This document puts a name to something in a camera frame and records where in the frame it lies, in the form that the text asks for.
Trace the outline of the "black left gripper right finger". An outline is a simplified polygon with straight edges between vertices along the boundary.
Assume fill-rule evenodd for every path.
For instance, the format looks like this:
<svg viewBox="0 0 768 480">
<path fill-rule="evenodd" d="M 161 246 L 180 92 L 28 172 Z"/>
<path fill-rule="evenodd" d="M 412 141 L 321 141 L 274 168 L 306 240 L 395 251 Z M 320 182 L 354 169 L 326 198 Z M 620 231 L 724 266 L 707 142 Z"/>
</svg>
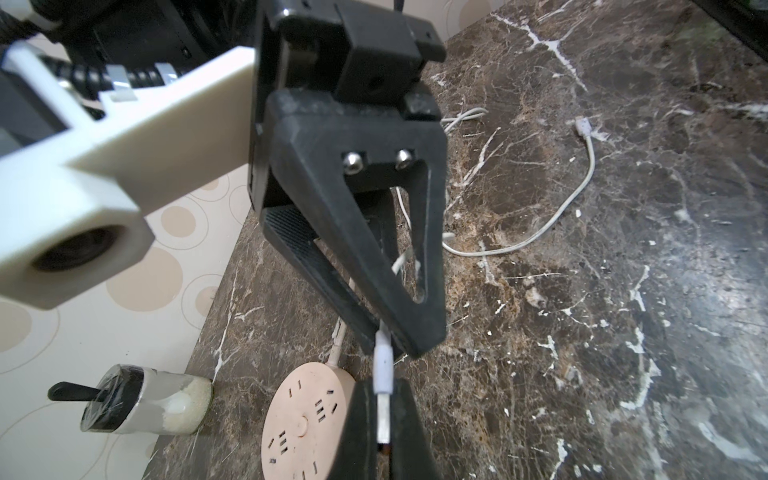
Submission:
<svg viewBox="0 0 768 480">
<path fill-rule="evenodd" d="M 391 396 L 390 474 L 393 480 L 441 478 L 424 433 L 410 384 L 396 379 Z"/>
</svg>

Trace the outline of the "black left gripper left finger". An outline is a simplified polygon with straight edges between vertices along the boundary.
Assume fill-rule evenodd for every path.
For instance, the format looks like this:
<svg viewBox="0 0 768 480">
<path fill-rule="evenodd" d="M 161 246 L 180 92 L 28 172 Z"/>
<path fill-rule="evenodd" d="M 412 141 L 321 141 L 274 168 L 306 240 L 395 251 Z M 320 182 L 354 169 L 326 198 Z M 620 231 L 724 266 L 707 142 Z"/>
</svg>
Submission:
<svg viewBox="0 0 768 480">
<path fill-rule="evenodd" d="M 373 381 L 355 384 L 328 480 L 373 480 L 377 476 L 377 404 Z"/>
</svg>

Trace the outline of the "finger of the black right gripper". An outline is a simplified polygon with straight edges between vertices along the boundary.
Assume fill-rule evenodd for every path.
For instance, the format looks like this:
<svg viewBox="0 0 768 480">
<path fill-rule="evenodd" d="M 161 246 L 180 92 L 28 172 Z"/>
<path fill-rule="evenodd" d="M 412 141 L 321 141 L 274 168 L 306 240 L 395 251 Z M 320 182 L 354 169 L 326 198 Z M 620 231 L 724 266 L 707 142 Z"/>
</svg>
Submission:
<svg viewBox="0 0 768 480">
<path fill-rule="evenodd" d="M 282 89 L 268 97 L 265 124 L 274 179 L 321 236 L 316 245 L 352 276 L 345 283 L 393 333 L 397 351 L 417 358 L 442 343 L 447 138 L 439 120 Z M 394 262 L 382 257 L 355 201 L 372 191 L 392 193 Z"/>
<path fill-rule="evenodd" d="M 367 227 L 382 257 L 394 262 L 398 256 L 397 222 L 392 193 L 372 191 L 355 196 Z M 373 352 L 381 321 L 365 306 L 364 295 L 356 294 L 344 276 L 316 245 L 321 236 L 293 201 L 282 191 L 266 193 L 261 200 L 260 220 L 264 236 L 317 293 L 350 324 L 363 351 Z"/>
</svg>

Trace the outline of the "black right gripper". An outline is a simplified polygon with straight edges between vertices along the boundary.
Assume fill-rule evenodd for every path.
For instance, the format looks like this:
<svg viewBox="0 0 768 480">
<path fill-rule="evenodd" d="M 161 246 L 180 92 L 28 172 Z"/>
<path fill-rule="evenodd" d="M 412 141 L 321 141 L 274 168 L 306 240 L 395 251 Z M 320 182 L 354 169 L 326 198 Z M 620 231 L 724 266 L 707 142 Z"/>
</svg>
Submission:
<svg viewBox="0 0 768 480">
<path fill-rule="evenodd" d="M 261 1 L 256 8 L 249 196 L 252 206 L 288 197 L 266 157 L 266 107 L 277 90 L 324 92 L 352 106 L 395 108 L 406 120 L 437 121 L 440 110 L 421 75 L 445 61 L 433 24 L 362 1 Z"/>
</svg>

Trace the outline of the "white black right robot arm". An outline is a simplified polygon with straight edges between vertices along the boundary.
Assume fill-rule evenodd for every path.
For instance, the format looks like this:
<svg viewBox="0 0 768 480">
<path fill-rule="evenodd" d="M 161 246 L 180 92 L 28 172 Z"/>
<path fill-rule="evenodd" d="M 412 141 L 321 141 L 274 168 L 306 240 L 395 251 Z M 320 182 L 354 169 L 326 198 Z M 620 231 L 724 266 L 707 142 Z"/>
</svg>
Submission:
<svg viewBox="0 0 768 480">
<path fill-rule="evenodd" d="M 1 294 L 55 308 L 241 166 L 265 238 L 371 351 L 446 336 L 433 25 L 360 1 L 5 1 Z"/>
</svg>

